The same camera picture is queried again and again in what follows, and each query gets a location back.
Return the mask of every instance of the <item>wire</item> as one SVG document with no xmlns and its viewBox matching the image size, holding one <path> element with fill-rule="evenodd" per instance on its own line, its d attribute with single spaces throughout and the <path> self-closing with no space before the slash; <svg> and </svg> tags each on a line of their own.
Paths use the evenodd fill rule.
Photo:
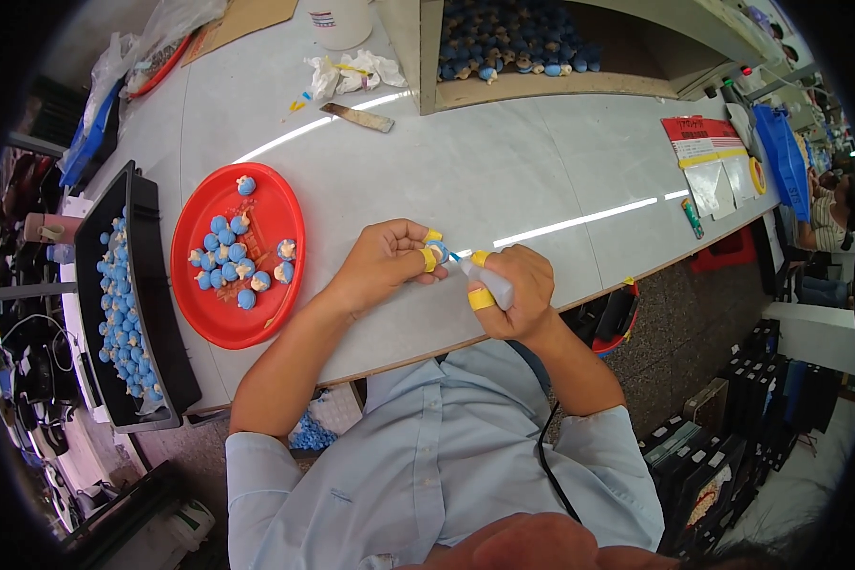
<svg viewBox="0 0 855 570">
<path fill-rule="evenodd" d="M 775 78 L 776 78 L 776 79 L 778 79 L 779 81 L 781 81 L 782 83 L 785 83 L 786 85 L 791 85 L 791 86 L 795 87 L 796 89 L 800 89 L 800 90 L 802 90 L 802 91 L 814 90 L 814 91 L 817 91 L 817 92 L 819 92 L 819 93 L 822 93 L 823 95 L 826 95 L 827 97 L 836 97 L 836 96 L 835 96 L 835 95 L 833 95 L 832 93 L 830 93 L 830 92 L 828 92 L 828 91 L 824 91 L 824 90 L 823 90 L 823 89 L 821 89 L 820 87 L 816 87 L 816 86 L 804 86 L 804 85 L 798 85 L 797 83 L 792 83 L 791 81 L 786 81 L 786 79 L 783 79 L 782 77 L 780 77 L 779 75 L 777 75 L 777 74 L 776 74 L 775 72 L 773 72 L 773 70 L 772 70 L 772 69 L 770 69 L 769 67 L 764 66 L 764 67 L 763 67 L 763 70 L 764 70 L 764 71 L 768 71 L 768 72 L 769 72 L 769 74 L 771 74 L 771 75 L 775 76 Z"/>
<path fill-rule="evenodd" d="M 2 343 L 3 343 L 3 342 L 4 342 L 4 341 L 5 341 L 5 340 L 6 340 L 6 339 L 7 339 L 7 338 L 8 338 L 8 337 L 13 333 L 13 332 L 15 332 L 16 328 L 18 328 L 18 327 L 19 327 L 19 325 L 22 325 L 25 321 L 29 320 L 30 318 L 34 318 L 35 316 L 40 316 L 40 317 L 42 317 L 42 318 L 46 318 L 47 320 L 49 320 L 49 321 L 51 321 L 52 323 L 54 323 L 54 324 L 57 326 L 57 328 L 59 328 L 59 329 L 60 329 L 60 330 L 58 330 L 58 331 L 57 331 L 57 334 L 54 336 L 54 340 L 52 340 L 52 341 L 51 341 L 51 352 L 53 352 L 53 353 L 54 353 L 54 361 L 55 361 L 55 364 L 57 364 L 57 368 L 58 368 L 58 369 L 60 369 L 60 371 L 62 371 L 62 372 L 70 372 L 70 371 L 72 371 L 72 370 L 73 370 L 73 362 L 74 362 L 74 357 L 73 357 L 73 350 L 72 350 L 72 347 L 78 347 L 78 346 L 79 346 L 78 338 L 76 337 L 76 335 L 74 335 L 74 334 L 73 334 L 73 333 L 71 333 L 70 331 L 68 331 L 68 330 L 66 330 L 65 328 L 63 328 L 63 326 L 62 326 L 60 323 L 58 323 L 58 322 L 57 322 L 53 317 L 48 316 L 47 314 L 41 314 L 41 313 L 33 313 L 33 314 L 29 314 L 28 316 L 26 316 L 25 318 L 23 318 L 23 320 L 19 321 L 19 322 L 18 322 L 18 323 L 16 323 L 15 325 L 13 325 L 13 326 L 12 326 L 12 328 L 10 328 L 9 332 L 7 332 L 5 335 L 0 335 L 0 351 L 2 351 L 2 353 L 3 353 L 4 355 L 7 355 L 7 356 L 10 356 L 10 357 L 11 357 L 11 355 L 10 355 L 10 354 L 9 354 L 9 352 L 6 350 L 6 348 L 4 348 L 4 347 L 3 347 Z M 72 344 L 71 349 L 70 349 L 70 368 L 68 368 L 68 369 L 65 369 L 65 368 L 61 367 L 61 366 L 60 366 L 60 361 L 59 361 L 59 359 L 57 359 L 57 347 L 56 347 L 56 344 L 57 344 L 57 337 L 58 337 L 58 336 L 60 336 L 61 334 L 64 334 L 64 333 L 66 333 L 67 343 L 68 343 L 68 344 L 69 344 L 69 338 L 70 338 L 71 336 L 72 336 L 72 338 L 73 338 L 73 344 Z"/>
<path fill-rule="evenodd" d="M 548 460 L 544 457 L 544 446 L 542 445 L 542 442 L 544 441 L 545 434 L 548 433 L 548 427 L 551 426 L 551 420 L 554 419 L 554 414 L 557 413 L 560 406 L 561 403 L 559 401 L 554 404 L 554 408 L 551 410 L 551 415 L 548 416 L 548 421 L 544 424 L 544 428 L 539 434 L 539 462 L 541 463 L 541 468 L 544 469 L 545 475 L 548 475 L 548 481 L 550 481 L 551 485 L 554 487 L 554 492 L 557 493 L 558 497 L 560 497 L 560 502 L 563 503 L 563 508 L 567 510 L 567 514 L 569 514 L 572 519 L 582 524 L 580 515 L 576 514 L 576 511 L 573 509 L 573 505 L 570 504 L 570 499 L 567 499 L 567 495 L 563 492 L 563 489 L 560 486 L 561 484 L 557 482 L 557 477 L 554 477 L 554 473 L 551 473 L 551 468 L 548 467 Z"/>
</svg>

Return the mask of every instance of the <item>crumpled tissue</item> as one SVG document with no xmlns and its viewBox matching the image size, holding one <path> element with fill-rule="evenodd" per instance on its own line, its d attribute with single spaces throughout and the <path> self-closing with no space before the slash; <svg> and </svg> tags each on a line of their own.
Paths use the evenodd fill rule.
<svg viewBox="0 0 855 570">
<path fill-rule="evenodd" d="M 310 91 L 313 100 L 332 97 L 335 93 L 342 95 L 360 88 L 366 91 L 380 85 L 381 81 L 392 86 L 409 85 L 399 73 L 398 63 L 364 49 L 359 49 L 358 57 L 354 59 L 348 54 L 342 54 L 338 64 L 334 64 L 329 56 L 306 57 L 304 62 L 314 67 Z"/>
</svg>

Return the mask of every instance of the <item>black plastic bin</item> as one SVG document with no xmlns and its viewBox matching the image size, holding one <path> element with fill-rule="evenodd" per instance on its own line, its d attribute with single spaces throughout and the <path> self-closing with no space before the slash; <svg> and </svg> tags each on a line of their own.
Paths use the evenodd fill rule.
<svg viewBox="0 0 855 570">
<path fill-rule="evenodd" d="M 122 432 L 180 427 L 184 411 L 201 396 L 169 293 L 161 251 L 159 187 L 135 170 L 136 163 L 130 161 L 114 177 L 79 226 L 75 239 L 76 285 L 89 366 L 107 405 L 111 424 Z M 124 204 L 132 291 L 137 299 L 148 356 L 166 403 L 148 416 L 137 415 L 142 399 L 126 394 L 126 383 L 117 377 L 114 364 L 98 359 L 98 350 L 102 348 L 98 324 L 105 320 L 105 313 L 101 309 L 102 275 L 95 265 L 106 251 L 98 236 L 110 231 L 111 222 L 120 215 Z"/>
</svg>

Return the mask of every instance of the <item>white table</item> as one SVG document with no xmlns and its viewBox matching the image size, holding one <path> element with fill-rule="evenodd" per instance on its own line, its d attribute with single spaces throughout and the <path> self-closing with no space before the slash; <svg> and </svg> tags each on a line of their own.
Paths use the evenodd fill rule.
<svg viewBox="0 0 855 570">
<path fill-rule="evenodd" d="M 297 306 L 329 282 L 362 227 L 394 217 L 438 229 L 454 251 L 495 249 L 495 242 L 541 228 L 522 243 L 551 260 L 552 302 L 567 307 L 687 257 L 779 201 L 770 180 L 762 197 L 718 222 L 704 219 L 707 238 L 697 241 L 681 198 L 665 198 L 686 182 L 659 120 L 724 118 L 721 97 L 536 97 L 427 117 L 418 115 L 411 93 L 388 85 L 334 99 L 348 107 L 371 102 L 374 112 L 395 119 L 383 134 L 330 120 L 319 104 L 289 116 L 311 80 L 304 57 L 323 54 L 313 41 L 307 22 L 295 18 L 177 67 L 129 108 L 117 151 L 86 196 L 95 197 L 134 159 L 159 186 L 167 262 L 178 215 L 203 178 L 238 161 L 273 167 L 304 211 L 308 263 Z M 362 48 L 395 58 L 376 16 Z M 566 227 L 548 227 L 559 223 Z M 360 378 L 479 340 L 465 286 L 458 271 L 437 285 L 407 285 L 352 327 L 320 382 Z M 228 405 L 269 343 L 225 350 L 180 312 L 178 319 L 203 392 L 191 409 Z"/>
</svg>

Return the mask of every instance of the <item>red stool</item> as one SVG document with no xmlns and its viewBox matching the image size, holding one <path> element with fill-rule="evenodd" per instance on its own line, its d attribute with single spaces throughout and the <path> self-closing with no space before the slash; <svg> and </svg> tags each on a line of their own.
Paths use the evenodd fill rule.
<svg viewBox="0 0 855 570">
<path fill-rule="evenodd" d="M 751 228 L 741 228 L 715 244 L 701 249 L 690 262 L 690 269 L 694 273 L 700 273 L 713 271 L 719 267 L 754 263 L 757 261 L 757 250 L 754 249 L 754 238 L 750 231 Z"/>
</svg>

